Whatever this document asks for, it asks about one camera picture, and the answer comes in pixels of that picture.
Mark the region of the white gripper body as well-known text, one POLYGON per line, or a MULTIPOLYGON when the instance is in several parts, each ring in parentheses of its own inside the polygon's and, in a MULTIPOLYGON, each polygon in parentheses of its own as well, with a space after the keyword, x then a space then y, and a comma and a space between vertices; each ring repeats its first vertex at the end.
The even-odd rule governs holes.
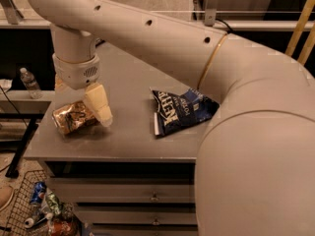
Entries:
POLYGON ((97 81, 100 75, 99 58, 81 63, 62 61, 55 54, 52 55, 57 76, 71 89, 83 89, 97 81))

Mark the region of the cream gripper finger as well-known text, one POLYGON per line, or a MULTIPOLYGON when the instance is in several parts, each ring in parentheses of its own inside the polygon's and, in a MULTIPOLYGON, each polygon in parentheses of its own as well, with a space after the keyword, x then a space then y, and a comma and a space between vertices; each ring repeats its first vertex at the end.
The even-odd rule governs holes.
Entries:
POLYGON ((89 85, 85 90, 83 102, 103 127, 109 127, 112 124, 113 116, 102 84, 89 85))
POLYGON ((74 93, 74 91, 68 87, 58 75, 55 76, 54 90, 58 97, 70 97, 74 93))

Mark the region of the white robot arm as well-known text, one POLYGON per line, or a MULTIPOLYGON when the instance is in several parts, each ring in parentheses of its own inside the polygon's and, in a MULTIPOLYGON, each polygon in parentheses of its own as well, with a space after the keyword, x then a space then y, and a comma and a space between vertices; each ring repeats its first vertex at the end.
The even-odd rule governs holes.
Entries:
POLYGON ((29 0, 219 105, 197 154, 199 236, 315 236, 315 91, 290 57, 109 0, 29 0))

